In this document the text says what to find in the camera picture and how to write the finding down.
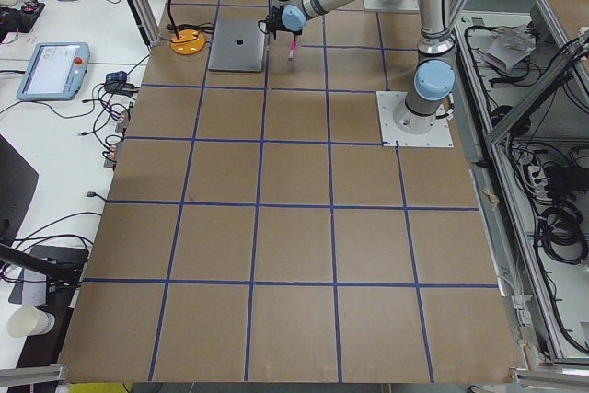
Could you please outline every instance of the laptop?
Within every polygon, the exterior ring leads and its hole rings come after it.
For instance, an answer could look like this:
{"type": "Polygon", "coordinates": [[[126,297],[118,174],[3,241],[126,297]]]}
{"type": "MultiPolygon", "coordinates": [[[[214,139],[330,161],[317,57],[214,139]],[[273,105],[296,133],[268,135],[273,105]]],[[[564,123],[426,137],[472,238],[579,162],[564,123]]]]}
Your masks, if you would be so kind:
{"type": "Polygon", "coordinates": [[[265,42],[258,20],[220,18],[214,28],[209,70],[260,73],[265,42]]]}

